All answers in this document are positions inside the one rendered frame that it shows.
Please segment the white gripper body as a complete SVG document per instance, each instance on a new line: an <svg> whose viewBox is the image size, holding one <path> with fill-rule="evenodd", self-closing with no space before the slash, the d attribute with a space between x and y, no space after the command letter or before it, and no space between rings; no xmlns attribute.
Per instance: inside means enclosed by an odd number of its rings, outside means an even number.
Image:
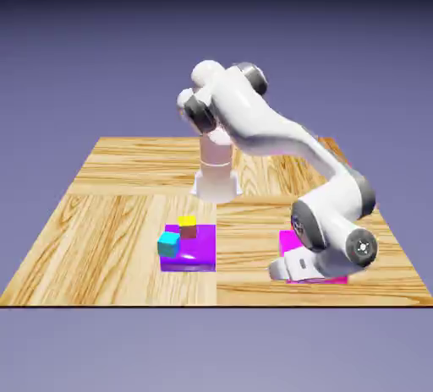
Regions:
<svg viewBox="0 0 433 392"><path fill-rule="evenodd" d="M272 280L312 281L326 277L315 266L316 254L307 248L286 251L268 267Z"/></svg>

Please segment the small yellow cube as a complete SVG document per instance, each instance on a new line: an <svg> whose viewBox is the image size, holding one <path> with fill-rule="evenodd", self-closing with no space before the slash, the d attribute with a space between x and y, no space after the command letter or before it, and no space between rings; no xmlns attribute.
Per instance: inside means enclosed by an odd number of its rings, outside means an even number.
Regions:
<svg viewBox="0 0 433 392"><path fill-rule="evenodd" d="M197 236L197 222L194 215L183 215L178 218L179 234L182 239L193 239Z"/></svg>

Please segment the small cyan cube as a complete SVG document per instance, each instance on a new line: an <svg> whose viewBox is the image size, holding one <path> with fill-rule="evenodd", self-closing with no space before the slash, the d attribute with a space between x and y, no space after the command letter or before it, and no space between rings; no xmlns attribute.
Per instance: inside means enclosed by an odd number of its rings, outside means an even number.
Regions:
<svg viewBox="0 0 433 392"><path fill-rule="evenodd" d="M157 241L157 252L160 257L175 258L180 249L180 235L176 232L164 231Z"/></svg>

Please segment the large magenta box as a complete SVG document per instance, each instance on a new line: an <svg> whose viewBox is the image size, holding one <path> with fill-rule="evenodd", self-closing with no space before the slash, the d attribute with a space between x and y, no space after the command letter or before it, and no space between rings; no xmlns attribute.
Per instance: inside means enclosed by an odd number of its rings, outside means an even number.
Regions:
<svg viewBox="0 0 433 392"><path fill-rule="evenodd" d="M279 253L283 257L285 253L296 251L301 248L301 242L296 236L293 230L284 230L279 232ZM325 284L347 284L348 277L336 277L336 278L311 278L304 280L292 280L288 279L287 283L325 283Z"/></svg>

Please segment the large purple box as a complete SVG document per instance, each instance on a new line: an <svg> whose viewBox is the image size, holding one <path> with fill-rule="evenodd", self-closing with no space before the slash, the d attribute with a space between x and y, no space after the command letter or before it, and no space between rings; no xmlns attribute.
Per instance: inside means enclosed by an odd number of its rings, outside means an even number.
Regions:
<svg viewBox="0 0 433 392"><path fill-rule="evenodd" d="M214 272L216 270L216 226L198 224L196 238L180 239L175 258L160 257L161 271Z"/></svg>

